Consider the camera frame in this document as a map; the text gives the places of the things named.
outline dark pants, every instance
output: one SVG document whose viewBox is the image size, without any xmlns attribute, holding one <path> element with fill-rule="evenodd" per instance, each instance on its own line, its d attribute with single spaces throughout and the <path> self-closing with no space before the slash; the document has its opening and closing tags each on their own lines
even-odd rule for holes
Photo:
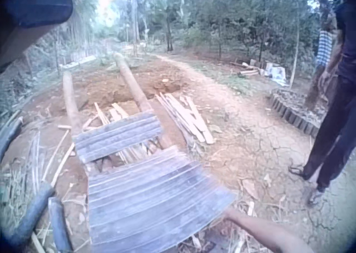
<svg viewBox="0 0 356 253">
<path fill-rule="evenodd" d="M 318 190 L 325 191 L 330 181 L 341 173 L 355 146 L 356 85 L 339 77 L 335 96 L 304 166 L 304 178 L 311 178 L 318 167 L 324 163 L 317 183 Z"/>
</svg>

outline hand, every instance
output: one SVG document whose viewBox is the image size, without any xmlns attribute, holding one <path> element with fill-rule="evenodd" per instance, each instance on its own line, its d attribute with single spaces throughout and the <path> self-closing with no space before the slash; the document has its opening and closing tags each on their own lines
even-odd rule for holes
<svg viewBox="0 0 356 253">
<path fill-rule="evenodd" d="M 325 83 L 330 79 L 330 72 L 324 71 L 323 74 L 320 76 L 318 81 L 318 89 L 320 93 L 324 93 Z"/>
</svg>

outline plaid shirt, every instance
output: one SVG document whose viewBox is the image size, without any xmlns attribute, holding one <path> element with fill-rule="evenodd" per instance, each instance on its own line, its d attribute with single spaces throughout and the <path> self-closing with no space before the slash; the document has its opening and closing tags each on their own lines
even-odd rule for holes
<svg viewBox="0 0 356 253">
<path fill-rule="evenodd" d="M 327 66 L 333 49 L 332 34 L 327 31 L 320 31 L 319 46 L 317 54 L 317 65 Z"/>
</svg>

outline dirt ground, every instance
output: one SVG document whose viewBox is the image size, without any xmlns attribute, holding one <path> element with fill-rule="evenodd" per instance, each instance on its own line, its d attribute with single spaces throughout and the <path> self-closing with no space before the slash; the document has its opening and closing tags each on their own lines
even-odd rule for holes
<svg viewBox="0 0 356 253">
<path fill-rule="evenodd" d="M 356 186 L 356 163 L 350 160 L 342 175 L 332 183 L 323 202 L 308 208 L 305 202 L 313 184 L 290 176 L 287 167 L 291 163 L 305 163 L 313 141 L 269 109 L 266 96 L 277 85 L 260 77 L 235 80 L 233 76 L 239 71 L 236 67 L 182 55 L 151 56 L 148 63 L 132 71 L 148 98 L 159 92 L 191 96 L 208 125 L 220 127 L 222 133 L 213 132 L 216 143 L 205 147 L 201 161 L 221 183 L 237 193 L 237 204 L 254 201 L 256 216 L 290 228 L 315 252 L 342 252 L 351 242 L 356 234 L 353 216 L 356 197 L 352 195 Z M 127 86 L 117 75 L 118 70 L 107 70 L 107 67 L 73 74 L 83 122 L 95 114 L 94 102 L 103 111 L 117 102 L 129 114 L 138 112 Z M 155 100 L 151 103 L 168 135 L 184 149 L 184 140 L 174 123 Z M 19 165 L 25 161 L 30 141 L 37 131 L 41 133 L 45 163 L 48 162 L 64 134 L 57 126 L 68 124 L 61 85 L 35 97 L 22 114 L 26 125 L 12 142 L 2 167 L 12 163 L 14 158 L 19 160 Z M 55 158 L 48 180 L 70 144 L 68 136 Z M 247 191 L 247 185 L 254 185 L 255 191 L 250 188 Z M 84 219 L 87 216 L 87 178 L 76 157 L 66 162 L 56 191 L 65 206 L 73 248 L 79 249 L 77 252 L 89 252 L 88 227 L 83 220 L 83 216 Z M 37 232 L 43 233 L 41 229 L 46 228 L 47 223 L 46 212 Z M 228 252 L 230 243 L 236 242 L 231 241 L 231 230 L 226 232 L 226 228 L 219 224 L 206 232 L 205 239 L 218 245 L 210 252 Z M 48 233 L 44 246 L 51 252 L 54 244 L 50 227 Z"/>
</svg>

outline forest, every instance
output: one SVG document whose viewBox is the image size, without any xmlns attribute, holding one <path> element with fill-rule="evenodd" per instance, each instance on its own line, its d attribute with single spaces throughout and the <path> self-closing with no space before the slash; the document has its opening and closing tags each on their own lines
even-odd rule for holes
<svg viewBox="0 0 356 253">
<path fill-rule="evenodd" d="M 191 48 L 216 59 L 266 59 L 287 77 L 310 77 L 319 31 L 339 0 L 73 0 L 64 24 L 33 44 L 2 74 L 9 108 L 29 91 L 36 74 L 56 71 L 75 52 L 106 54 L 105 40 L 133 44 L 133 53 Z"/>
</svg>

